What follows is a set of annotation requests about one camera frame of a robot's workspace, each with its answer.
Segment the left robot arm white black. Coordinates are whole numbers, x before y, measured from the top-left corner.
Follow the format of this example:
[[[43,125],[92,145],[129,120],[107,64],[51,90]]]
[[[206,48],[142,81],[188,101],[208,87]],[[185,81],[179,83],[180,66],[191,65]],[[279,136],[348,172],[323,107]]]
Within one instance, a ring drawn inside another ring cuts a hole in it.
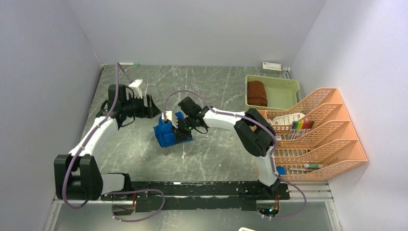
[[[141,84],[142,80],[137,79],[129,85],[110,85],[108,99],[101,104],[84,139],[68,154],[55,158],[54,178],[58,199],[63,197],[65,180],[68,200],[97,200],[110,192],[114,192],[121,200],[132,196],[133,186],[129,174],[102,175],[96,155],[120,128],[126,126],[126,119],[153,118],[161,113],[151,95],[142,94]]]

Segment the blue towel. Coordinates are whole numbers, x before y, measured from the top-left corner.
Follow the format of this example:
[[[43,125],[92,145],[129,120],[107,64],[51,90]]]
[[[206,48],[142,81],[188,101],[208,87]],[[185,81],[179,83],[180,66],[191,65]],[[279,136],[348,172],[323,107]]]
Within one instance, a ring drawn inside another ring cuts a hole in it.
[[[153,128],[155,137],[162,148],[179,144],[175,143],[173,128],[170,123],[164,123],[162,117],[158,119],[158,125]]]

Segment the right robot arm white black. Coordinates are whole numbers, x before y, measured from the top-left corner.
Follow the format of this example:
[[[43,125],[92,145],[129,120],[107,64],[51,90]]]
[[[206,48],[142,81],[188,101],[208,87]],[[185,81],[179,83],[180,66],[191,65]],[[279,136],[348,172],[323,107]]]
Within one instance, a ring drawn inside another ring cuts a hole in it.
[[[215,107],[200,107],[191,97],[178,103],[185,118],[178,118],[172,111],[162,114],[165,123],[172,125],[176,141],[191,137],[191,131],[198,128],[222,128],[236,132],[245,150],[254,156],[257,166],[260,194],[265,199],[272,199],[278,193],[278,171],[273,153],[277,147],[276,132],[264,117],[256,110],[231,112]]]

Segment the brown towel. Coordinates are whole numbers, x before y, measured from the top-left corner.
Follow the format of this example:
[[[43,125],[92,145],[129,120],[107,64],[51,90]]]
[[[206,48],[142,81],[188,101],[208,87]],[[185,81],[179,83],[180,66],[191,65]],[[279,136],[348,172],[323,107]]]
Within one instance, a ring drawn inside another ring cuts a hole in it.
[[[267,107],[267,94],[262,82],[250,81],[247,83],[247,103],[249,105]]]

